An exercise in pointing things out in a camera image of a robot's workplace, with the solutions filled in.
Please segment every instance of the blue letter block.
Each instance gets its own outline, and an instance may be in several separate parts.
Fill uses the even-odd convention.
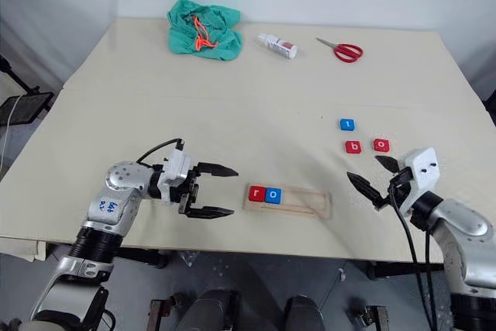
[[[267,188],[265,191],[265,202],[280,205],[282,190],[276,188]]]
[[[342,131],[353,131],[355,130],[355,122],[353,119],[341,119],[339,122]]]

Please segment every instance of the gray floor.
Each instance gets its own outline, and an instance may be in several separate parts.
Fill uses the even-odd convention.
[[[0,256],[0,319],[28,319],[36,296],[64,250],[57,249],[46,262],[28,263]],[[192,267],[176,253],[171,257],[164,269],[116,260],[111,279],[105,284],[110,291],[107,308],[117,318],[116,330],[144,330],[151,299],[167,298],[176,292],[195,298],[211,288],[240,291],[242,330],[281,328],[285,303],[298,294],[317,302],[328,331],[358,329],[346,314],[356,303],[387,306],[393,331],[427,329],[413,275],[371,281],[360,271],[361,262],[310,257],[201,253]],[[346,275],[344,281],[339,268]],[[439,329],[448,330],[450,299],[443,273],[434,274],[434,283]],[[160,329],[172,330],[177,321],[173,313]],[[99,330],[107,329],[102,322]]]

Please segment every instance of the red letter block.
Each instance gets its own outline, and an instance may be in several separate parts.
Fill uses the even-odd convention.
[[[250,186],[248,199],[253,202],[263,202],[265,200],[265,188],[263,186]]]
[[[389,141],[383,139],[375,139],[374,150],[387,153],[389,151]]]
[[[346,152],[349,154],[360,154],[362,152],[360,141],[346,141],[344,144]]]

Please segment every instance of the metal stand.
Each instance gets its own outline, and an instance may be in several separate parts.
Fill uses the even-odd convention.
[[[494,90],[493,94],[486,101],[482,101],[482,103],[491,115],[494,124],[496,124],[496,90]]]
[[[54,243],[54,246],[71,246],[69,243]],[[169,262],[169,255],[160,253],[159,250],[146,250],[144,248],[127,248],[120,247],[117,249],[116,257],[121,257],[122,259],[138,261],[156,267],[157,269],[162,269],[166,267]]]
[[[187,299],[183,294],[174,294],[165,300],[152,300],[150,302],[146,331],[159,331],[162,318],[171,315],[173,309],[181,313],[187,303]]]
[[[375,323],[377,331],[389,331],[388,310],[385,306],[366,306],[356,316],[356,320],[361,327],[368,327]]]
[[[20,88],[26,91],[27,95],[37,95],[40,93],[40,86],[37,85],[36,87],[31,88],[26,83],[24,83],[24,81],[22,81],[22,79],[19,78],[17,74],[12,71],[10,63],[2,55],[0,55],[0,71],[2,73],[6,73],[9,77],[11,77],[12,80],[17,83]],[[50,111],[51,109],[48,103],[44,104],[43,108],[47,111]]]
[[[420,272],[425,273],[427,266],[419,264]],[[442,264],[430,264],[431,271],[444,271]],[[375,264],[368,263],[366,274],[369,279],[375,280],[378,278],[394,277],[396,275],[414,274],[416,272],[413,263],[384,263],[377,262]]]

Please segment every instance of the white tabletop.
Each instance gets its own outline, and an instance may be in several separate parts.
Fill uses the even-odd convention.
[[[195,162],[239,172],[199,178],[197,206],[236,212],[195,220],[144,201],[126,246],[411,260],[392,210],[376,212],[346,178],[357,172],[385,191],[390,175],[374,160],[374,138],[389,139],[395,157],[435,147],[436,192],[496,221],[496,131],[436,33],[274,24],[238,30],[242,53],[221,62],[172,54],[165,20],[118,19],[0,184],[0,236],[73,241],[107,168],[178,136]],[[297,57],[255,44],[258,33],[297,44]],[[315,36],[355,43],[365,54],[344,64]],[[356,131],[340,131],[340,118],[354,118]],[[360,140],[362,154],[346,154],[345,140]],[[167,150],[150,161],[164,156]],[[332,217],[245,211],[251,183],[330,191]],[[422,257],[423,233],[412,230]],[[442,259],[436,246],[432,255]]]

